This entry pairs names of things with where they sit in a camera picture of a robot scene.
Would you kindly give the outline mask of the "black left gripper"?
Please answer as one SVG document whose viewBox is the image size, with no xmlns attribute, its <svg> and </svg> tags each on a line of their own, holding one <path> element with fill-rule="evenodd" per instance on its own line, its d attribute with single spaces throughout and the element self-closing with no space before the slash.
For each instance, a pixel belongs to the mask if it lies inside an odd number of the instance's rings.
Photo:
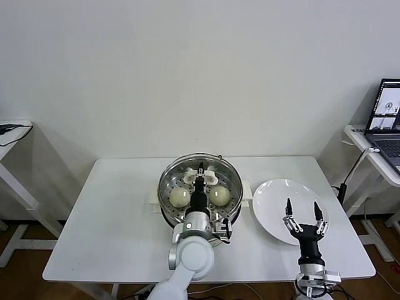
<svg viewBox="0 0 400 300">
<path fill-rule="evenodd" d="M 191 194 L 190 205 L 189 205 L 189 213 L 192 212 L 200 212 L 209 214 L 208 210 L 208 199 L 206 193 L 204 192 L 204 185 L 206 185 L 205 180 L 205 170 L 204 163 L 200 162 L 197 168 L 197 175 L 194 184 L 194 192 Z"/>
</svg>

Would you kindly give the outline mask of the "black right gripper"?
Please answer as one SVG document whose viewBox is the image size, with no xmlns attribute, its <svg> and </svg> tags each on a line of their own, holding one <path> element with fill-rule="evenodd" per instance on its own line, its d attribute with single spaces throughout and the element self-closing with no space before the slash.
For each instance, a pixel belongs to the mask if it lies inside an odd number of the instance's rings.
<svg viewBox="0 0 400 300">
<path fill-rule="evenodd" d="M 318 242 L 323 238 L 329 228 L 329 221 L 324 219 L 322 210 L 314 201 L 314 215 L 316 225 L 298 224 L 293 217 L 291 200 L 287 198 L 285 216 L 283 222 L 290 232 L 290 235 L 299 241 L 301 257 L 298 264 L 325 265 L 322 254 L 319 252 Z"/>
</svg>

